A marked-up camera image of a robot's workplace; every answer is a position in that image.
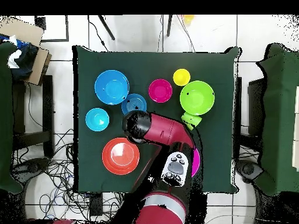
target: small blue bowl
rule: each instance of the small blue bowl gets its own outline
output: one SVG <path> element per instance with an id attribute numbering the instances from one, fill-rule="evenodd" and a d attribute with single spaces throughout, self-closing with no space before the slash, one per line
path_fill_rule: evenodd
<path id="1" fill-rule="evenodd" d="M 146 111 L 147 102 L 140 94 L 132 93 L 129 94 L 127 98 L 122 102 L 121 110 L 123 111 L 124 115 L 133 110 Z"/>
<path id="2" fill-rule="evenodd" d="M 103 131 L 109 124 L 109 115 L 104 109 L 93 108 L 87 113 L 85 122 L 92 131 Z"/>
<path id="3" fill-rule="evenodd" d="M 128 79 L 119 71 L 104 71 L 95 82 L 97 97 L 108 105 L 121 103 L 127 97 L 128 90 Z"/>

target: red plate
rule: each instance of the red plate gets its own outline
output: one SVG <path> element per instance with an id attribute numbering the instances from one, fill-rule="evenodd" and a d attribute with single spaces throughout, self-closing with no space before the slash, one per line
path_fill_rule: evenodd
<path id="1" fill-rule="evenodd" d="M 115 138 L 103 149 L 102 160 L 111 173 L 124 175 L 131 173 L 139 163 L 139 150 L 127 138 Z"/>

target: yellow object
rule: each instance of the yellow object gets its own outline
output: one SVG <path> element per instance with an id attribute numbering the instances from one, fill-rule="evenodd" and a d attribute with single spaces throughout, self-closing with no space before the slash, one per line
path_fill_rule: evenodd
<path id="1" fill-rule="evenodd" d="M 173 81 L 178 86 L 184 86 L 190 81 L 190 73 L 187 69 L 178 69 L 173 74 Z"/>
<path id="2" fill-rule="evenodd" d="M 191 21 L 193 20 L 194 15 L 183 15 L 184 23 L 189 25 Z"/>

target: lime green bowl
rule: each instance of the lime green bowl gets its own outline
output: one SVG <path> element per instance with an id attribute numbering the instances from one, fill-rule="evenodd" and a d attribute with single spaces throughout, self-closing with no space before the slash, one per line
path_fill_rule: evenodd
<path id="1" fill-rule="evenodd" d="M 215 101 L 211 86 L 200 80 L 188 83 L 180 92 L 180 104 L 183 109 L 192 115 L 207 113 Z"/>

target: magenta plate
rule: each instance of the magenta plate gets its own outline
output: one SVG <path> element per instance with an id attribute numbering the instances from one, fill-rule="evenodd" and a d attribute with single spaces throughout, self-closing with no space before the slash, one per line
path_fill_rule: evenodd
<path id="1" fill-rule="evenodd" d="M 200 163 L 199 151 L 197 149 L 195 149 L 194 150 L 194 155 L 193 155 L 191 177 L 193 177 L 196 174 L 196 172 L 198 171 L 199 163 Z"/>

